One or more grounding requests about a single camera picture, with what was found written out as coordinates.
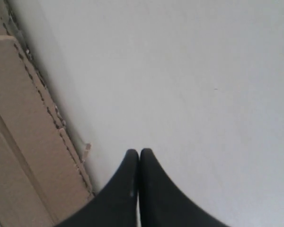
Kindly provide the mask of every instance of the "white floor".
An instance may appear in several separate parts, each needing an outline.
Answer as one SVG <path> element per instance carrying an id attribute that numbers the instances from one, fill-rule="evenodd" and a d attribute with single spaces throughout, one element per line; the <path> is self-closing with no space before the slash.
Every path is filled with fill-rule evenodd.
<path id="1" fill-rule="evenodd" d="M 284 227 L 284 0 L 11 0 L 100 190 L 153 148 L 232 227 Z"/>

